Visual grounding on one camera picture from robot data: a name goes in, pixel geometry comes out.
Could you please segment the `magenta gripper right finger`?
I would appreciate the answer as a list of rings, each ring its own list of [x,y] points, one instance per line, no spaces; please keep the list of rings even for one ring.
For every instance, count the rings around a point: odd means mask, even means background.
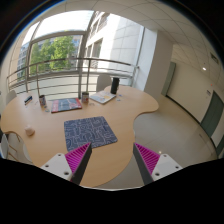
[[[138,143],[133,144],[133,154],[145,185],[182,169],[168,154],[158,154]]]

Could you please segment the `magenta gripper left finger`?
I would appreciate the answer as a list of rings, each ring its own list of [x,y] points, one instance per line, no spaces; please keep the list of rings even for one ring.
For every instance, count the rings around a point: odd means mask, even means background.
[[[92,153],[90,143],[84,144],[66,154],[57,153],[42,169],[79,185]]]

